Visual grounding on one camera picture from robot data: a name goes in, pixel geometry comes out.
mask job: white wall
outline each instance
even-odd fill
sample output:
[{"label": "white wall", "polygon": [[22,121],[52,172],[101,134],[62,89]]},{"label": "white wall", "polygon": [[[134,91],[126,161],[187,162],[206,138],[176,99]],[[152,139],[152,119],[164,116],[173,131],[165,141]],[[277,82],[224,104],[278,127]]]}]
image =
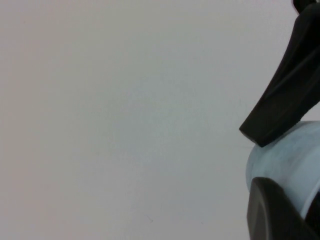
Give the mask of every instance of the white wall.
[{"label": "white wall", "polygon": [[0,0],[0,239],[247,240],[238,127],[289,0]]}]

